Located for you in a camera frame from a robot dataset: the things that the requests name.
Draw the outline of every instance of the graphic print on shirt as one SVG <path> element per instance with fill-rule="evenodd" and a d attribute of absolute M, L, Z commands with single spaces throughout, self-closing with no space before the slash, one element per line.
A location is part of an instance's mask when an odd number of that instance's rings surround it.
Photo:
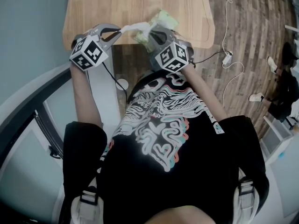
<path fill-rule="evenodd" d="M 169 74 L 175 86 L 185 83 L 183 75 Z M 144 155 L 150 155 L 169 172 L 178 162 L 178 150 L 188 140 L 188 119 L 206 112 L 217 134 L 224 133 L 205 103 L 191 88 L 174 90 L 159 78 L 134 94 L 135 99 L 113 134 L 133 136 Z"/>

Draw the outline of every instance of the electrical outlet adapter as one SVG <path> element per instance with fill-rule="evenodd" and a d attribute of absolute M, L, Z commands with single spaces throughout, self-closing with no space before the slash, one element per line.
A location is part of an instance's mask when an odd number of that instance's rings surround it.
<path fill-rule="evenodd" d="M 232 58 L 233 56 L 233 53 L 230 51 L 226 56 L 225 58 L 222 60 L 222 64 L 223 65 L 226 65 Z"/>

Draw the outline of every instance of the wooden floor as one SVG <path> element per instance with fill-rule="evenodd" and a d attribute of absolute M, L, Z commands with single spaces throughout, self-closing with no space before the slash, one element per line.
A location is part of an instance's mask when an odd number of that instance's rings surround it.
<path fill-rule="evenodd" d="M 210 0 L 216 30 L 215 41 L 210 49 L 196 49 L 195 61 L 204 60 L 222 49 L 226 25 L 225 2 Z M 249 102 L 248 97 L 258 92 L 272 97 L 277 77 L 270 72 L 267 57 L 272 56 L 280 66 L 283 44 L 293 44 L 293 33 L 284 28 L 285 24 L 295 26 L 293 7 L 289 0 L 233 0 L 227 7 L 228 31 L 224 48 L 233 51 L 232 62 L 241 61 L 245 71 L 227 88 L 225 109 L 229 116 L 250 117 L 258 136 L 262 137 L 268 128 L 263 120 L 267 109 L 259 103 Z M 129 94 L 140 76 L 150 69 L 146 50 L 142 45 L 114 46 L 113 55 L 115 75 L 129 81 Z M 196 68 L 221 102 L 227 83 L 242 71 L 240 64 L 223 69 L 221 61 L 224 56 L 224 53 L 215 55 Z M 123 115 L 125 98 L 122 91 L 118 91 L 118 98 Z"/>

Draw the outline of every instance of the foot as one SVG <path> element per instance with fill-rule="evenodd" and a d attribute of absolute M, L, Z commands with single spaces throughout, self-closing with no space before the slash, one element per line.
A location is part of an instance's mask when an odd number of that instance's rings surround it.
<path fill-rule="evenodd" d="M 271 56 L 268 57 L 267 62 L 270 66 L 270 69 L 273 73 L 275 73 L 276 69 L 277 69 L 277 65 L 275 64 L 273 58 Z"/>
<path fill-rule="evenodd" d="M 256 95 L 251 95 L 249 97 L 249 101 L 251 102 L 262 102 L 264 95 L 262 93 L 258 93 Z"/>

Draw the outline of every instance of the white cube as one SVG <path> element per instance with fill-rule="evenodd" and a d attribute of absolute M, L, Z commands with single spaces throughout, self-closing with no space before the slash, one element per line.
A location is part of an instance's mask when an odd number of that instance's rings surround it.
<path fill-rule="evenodd" d="M 168 70 L 172 73 L 178 72 L 189 64 L 188 52 L 186 48 L 179 44 L 172 42 L 156 57 L 156 61 L 162 69 Z"/>
<path fill-rule="evenodd" d="M 87 35 L 77 42 L 70 60 L 81 70 L 85 71 L 97 67 L 108 58 L 107 53 L 99 46 L 93 36 Z"/>

